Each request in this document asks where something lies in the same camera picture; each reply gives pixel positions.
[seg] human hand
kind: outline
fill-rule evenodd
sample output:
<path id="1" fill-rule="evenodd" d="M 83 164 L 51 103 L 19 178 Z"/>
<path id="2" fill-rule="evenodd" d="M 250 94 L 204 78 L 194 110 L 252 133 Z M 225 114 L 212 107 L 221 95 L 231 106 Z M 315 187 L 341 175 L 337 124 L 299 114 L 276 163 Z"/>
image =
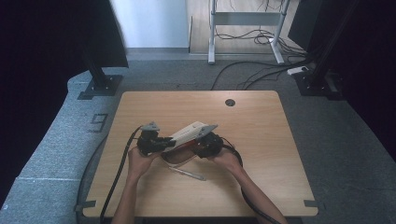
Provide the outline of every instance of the human hand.
<path id="1" fill-rule="evenodd" d="M 138 147 L 132 147 L 128 151 L 128 177 L 138 179 L 140 176 L 146 173 L 151 163 L 155 158 L 159 157 L 161 152 L 152 153 L 151 155 L 144 157 L 140 154 Z"/>
<path id="2" fill-rule="evenodd" d="M 239 160 L 227 148 L 222 148 L 217 156 L 208 157 L 207 159 L 213 161 L 217 165 L 224 167 L 231 173 L 235 172 L 237 169 L 242 168 Z"/>

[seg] wire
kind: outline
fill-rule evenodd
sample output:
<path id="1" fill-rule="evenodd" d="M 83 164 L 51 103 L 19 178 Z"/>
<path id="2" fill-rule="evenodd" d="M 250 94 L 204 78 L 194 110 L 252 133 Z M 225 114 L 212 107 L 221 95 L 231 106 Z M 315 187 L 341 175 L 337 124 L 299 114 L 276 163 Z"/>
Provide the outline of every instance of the wire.
<path id="1" fill-rule="evenodd" d="M 231 0 L 230 0 L 230 6 L 233 9 L 233 11 L 236 11 L 235 8 L 233 7 L 233 3 L 231 2 Z"/>
<path id="2" fill-rule="evenodd" d="M 213 91 L 213 89 L 216 86 L 216 83 L 219 80 L 219 77 L 221 76 L 221 74 L 229 67 L 234 66 L 236 64 L 241 64 L 241 63 L 255 63 L 255 64 L 263 64 L 263 65 L 269 65 L 269 66 L 274 66 L 274 67 L 284 67 L 284 66 L 289 66 L 289 65 L 284 65 L 284 64 L 272 64 L 272 63 L 263 63 L 263 62 L 236 62 L 236 63 L 230 63 L 228 65 L 226 65 L 224 68 L 221 69 L 221 71 L 218 73 L 218 75 L 216 76 L 215 81 L 212 84 L 212 87 L 210 88 L 211 91 Z"/>
<path id="3" fill-rule="evenodd" d="M 81 192 L 83 189 L 83 180 L 86 178 L 86 175 L 88 173 L 88 167 L 91 166 L 92 162 L 93 162 L 93 158 L 96 155 L 96 153 L 98 152 L 99 148 L 101 147 L 101 145 L 105 142 L 105 140 L 107 139 L 108 134 L 106 134 L 106 136 L 102 139 L 102 141 L 99 143 L 99 145 L 96 147 L 95 151 L 92 153 L 90 160 L 88 161 L 87 165 L 85 166 L 84 172 L 82 173 L 82 177 L 81 177 L 81 182 L 79 183 L 78 186 L 78 193 L 77 193 L 77 204 L 81 204 L 80 201 L 80 196 L 81 196 Z M 76 222 L 79 223 L 79 218 L 81 216 L 82 211 L 76 211 Z"/>
<path id="4" fill-rule="evenodd" d="M 233 144 L 231 144 L 227 139 L 225 139 L 225 138 L 223 138 L 223 137 L 221 137 L 221 139 L 225 140 L 225 141 L 229 144 L 229 146 L 223 145 L 223 147 L 229 149 L 229 150 L 235 155 L 235 157 L 238 159 L 239 164 L 243 167 L 244 164 L 243 164 L 243 161 L 242 161 L 242 157 L 241 157 L 241 155 L 239 154 L 239 152 L 235 149 L 235 147 L 233 146 Z M 260 210 L 258 207 L 256 207 L 256 205 L 254 205 L 254 204 L 250 201 L 250 199 L 249 199 L 248 196 L 245 194 L 245 192 L 243 191 L 242 188 L 241 188 L 241 193 L 242 193 L 242 196 L 243 196 L 245 202 L 247 203 L 247 205 L 248 205 L 255 213 L 257 213 L 259 216 L 261 216 L 261 217 L 267 219 L 267 220 L 268 220 L 270 223 L 272 223 L 272 224 L 280 224 L 280 222 L 276 221 L 273 217 L 268 216 L 268 215 L 265 214 L 262 210 Z"/>
<path id="5" fill-rule="evenodd" d="M 215 27 L 215 31 L 216 31 L 216 36 L 220 39 L 223 40 L 228 40 L 228 39 L 253 39 L 255 44 L 259 44 L 259 45 L 268 45 L 271 44 L 270 42 L 270 38 L 274 37 L 274 34 L 262 30 L 261 27 L 259 29 L 256 30 L 252 30 L 249 31 L 243 35 L 227 35 L 227 34 L 219 34 L 218 29 Z M 247 36 L 250 35 L 254 32 L 259 32 L 257 35 L 255 36 Z M 303 49 L 299 49 L 299 48 L 295 48 L 295 47 L 291 47 L 289 46 L 286 41 L 283 38 L 279 38 L 278 42 L 279 46 L 282 48 L 282 50 L 284 52 L 286 52 L 287 54 L 291 54 L 291 55 L 298 55 L 298 56 L 306 56 L 306 52 Z"/>
<path id="6" fill-rule="evenodd" d="M 255 84 L 255 83 L 259 82 L 259 81 L 264 80 L 265 77 L 268 77 L 268 76 L 277 74 L 276 79 L 275 79 L 275 80 L 277 80 L 277 78 L 278 78 L 278 76 L 280 75 L 281 72 L 287 71 L 287 70 L 289 70 L 289 69 L 291 69 L 291 68 L 293 68 L 293 67 L 302 66 L 302 65 L 307 64 L 307 63 L 310 63 L 310 62 L 312 62 L 312 59 L 311 59 L 311 58 L 305 59 L 305 60 L 303 60 L 303 61 L 300 61 L 300 62 L 297 62 L 297 63 L 293 63 L 293 64 L 289 65 L 289 67 L 283 68 L 283 69 L 281 69 L 281 70 L 278 70 L 278 71 L 275 71 L 275 72 L 272 72 L 272 73 L 268 73 L 268 74 L 266 74 L 266 75 L 264 75 L 264 76 L 262 76 L 262 77 L 257 78 L 257 79 L 254 80 L 254 81 L 251 81 L 251 82 L 244 88 L 244 91 L 246 91 L 246 90 L 247 90 L 250 86 L 252 86 L 253 84 Z"/>
<path id="7" fill-rule="evenodd" d="M 257 74 L 259 74 L 261 71 L 259 71 L 259 72 L 255 73 L 255 74 L 253 74 L 253 75 L 250 76 L 246 81 L 239 83 L 239 84 L 236 86 L 236 89 L 238 90 L 238 87 L 241 86 L 241 85 L 243 85 L 243 86 L 242 86 L 242 90 L 245 91 L 245 90 L 247 89 L 247 87 L 245 87 L 245 85 L 246 85 L 247 83 L 252 83 L 253 81 L 250 81 L 250 79 L 251 79 L 252 77 L 255 77 L 255 76 L 256 76 Z M 278 76 L 279 76 L 280 73 L 281 73 L 281 71 L 276 71 L 276 72 L 274 72 L 274 73 L 269 73 L 269 74 L 263 75 L 263 76 L 261 77 L 261 80 L 273 80 L 273 81 L 277 81 L 277 78 L 278 78 Z M 277 74 L 275 79 L 264 79 L 265 77 L 269 77 L 269 76 L 274 75 L 274 74 Z"/>
<path id="8" fill-rule="evenodd" d="M 267 11 L 269 4 L 270 4 L 270 0 L 267 0 L 267 5 L 265 6 L 265 10 L 264 11 Z"/>
<path id="9" fill-rule="evenodd" d="M 262 3 L 259 5 L 259 7 L 256 9 L 256 11 L 259 11 L 260 7 L 262 7 L 262 5 L 264 5 L 265 0 L 262 0 Z"/>
<path id="10" fill-rule="evenodd" d="M 129 149 L 132 141 L 134 140 L 134 136 L 136 135 L 137 131 L 139 131 L 140 128 L 141 128 L 141 126 L 139 126 L 138 128 L 136 128 L 136 130 L 134 130 L 134 132 L 131 134 L 131 137 L 128 139 L 128 142 L 126 143 L 125 149 L 124 149 L 123 154 L 122 154 L 119 170 L 117 171 L 116 177 L 114 178 L 114 181 L 113 181 L 113 184 L 112 184 L 112 186 L 110 188 L 110 191 L 107 194 L 105 204 L 103 205 L 102 212 L 100 214 L 99 220 L 100 220 L 101 223 L 103 223 L 103 221 L 104 221 L 105 212 L 107 210 L 108 203 L 110 202 L 110 199 L 111 199 L 111 196 L 113 194 L 113 191 L 114 191 L 114 189 L 117 186 L 117 182 L 119 181 L 119 178 L 120 178 L 120 175 L 121 175 L 121 172 L 122 172 L 122 168 L 123 168 L 123 165 L 124 165 L 125 160 L 126 160 L 126 156 L 128 155 L 128 149 Z"/>
<path id="11" fill-rule="evenodd" d="M 279 6 L 277 6 L 277 7 L 270 7 L 270 6 L 268 6 L 268 3 L 267 3 L 267 8 L 269 7 L 269 8 L 271 8 L 271 9 L 273 9 L 273 10 L 279 9 L 279 12 L 280 12 L 280 11 L 282 10 L 283 2 L 284 2 L 284 1 L 285 1 L 285 0 L 281 0 Z"/>

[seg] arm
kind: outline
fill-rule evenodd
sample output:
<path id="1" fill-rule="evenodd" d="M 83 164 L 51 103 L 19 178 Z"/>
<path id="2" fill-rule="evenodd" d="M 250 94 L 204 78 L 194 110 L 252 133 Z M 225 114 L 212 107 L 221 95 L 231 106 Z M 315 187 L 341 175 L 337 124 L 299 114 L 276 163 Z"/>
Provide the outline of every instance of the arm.
<path id="1" fill-rule="evenodd" d="M 282 224 L 288 223 L 273 202 L 271 202 L 264 192 L 262 192 L 253 180 L 250 179 L 248 173 L 239 164 L 238 159 L 229 150 L 224 148 L 218 156 L 209 158 L 209 160 L 228 170 L 239 183 L 249 200 L 261 211 Z M 261 224 L 270 223 L 261 216 L 257 216 L 257 219 Z"/>
<path id="2" fill-rule="evenodd" d="M 128 152 L 129 168 L 119 206 L 114 214 L 113 224 L 134 223 L 134 208 L 136 204 L 137 183 L 140 177 L 149 169 L 151 163 L 160 153 L 148 157 L 140 155 L 139 149 L 133 147 Z"/>

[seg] wooden table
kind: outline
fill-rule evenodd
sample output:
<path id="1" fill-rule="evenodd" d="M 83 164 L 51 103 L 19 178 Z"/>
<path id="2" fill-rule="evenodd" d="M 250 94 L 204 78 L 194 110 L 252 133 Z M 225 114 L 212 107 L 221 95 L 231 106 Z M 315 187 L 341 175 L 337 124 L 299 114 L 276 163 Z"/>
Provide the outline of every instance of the wooden table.
<path id="1" fill-rule="evenodd" d="M 235 105 L 226 105 L 227 99 Z M 160 126 L 159 136 L 169 136 L 195 121 L 218 124 L 214 133 L 235 145 L 247 173 L 284 216 L 318 212 L 304 205 L 315 199 L 275 91 L 130 91 L 122 95 L 92 181 L 87 201 L 96 201 L 96 206 L 85 208 L 85 216 L 99 217 L 128 138 L 151 121 Z M 127 167 L 125 162 L 106 217 L 116 211 Z M 180 169 L 207 180 L 172 173 L 164 161 L 155 160 L 139 182 L 137 217 L 254 216 L 237 182 L 213 162 L 197 157 Z"/>

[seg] gray floor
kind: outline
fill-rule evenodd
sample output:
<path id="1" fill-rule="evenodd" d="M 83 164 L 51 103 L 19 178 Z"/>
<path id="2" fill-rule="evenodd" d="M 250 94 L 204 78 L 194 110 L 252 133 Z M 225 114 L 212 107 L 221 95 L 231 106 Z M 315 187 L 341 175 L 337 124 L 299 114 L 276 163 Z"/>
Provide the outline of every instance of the gray floor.
<path id="1" fill-rule="evenodd" d="M 80 179 L 111 127 L 123 92 L 208 91 L 230 63 L 274 62 L 272 55 L 234 55 L 219 56 L 215 65 L 208 65 L 205 56 L 183 52 L 136 52 L 128 59 L 129 69 L 105 69 L 107 75 L 123 75 L 114 97 L 79 101 L 90 74 L 69 80 L 64 106 L 16 178 L 0 223 L 76 223 Z M 238 83 L 261 69 L 263 65 L 234 65 L 222 73 L 215 90 L 236 90 Z M 302 97 L 286 73 L 250 90 L 279 93 L 319 208 L 317 216 L 303 217 L 303 223 L 396 223 L 396 164 L 347 102 Z M 92 120 L 95 115 L 106 115 L 103 127 Z"/>

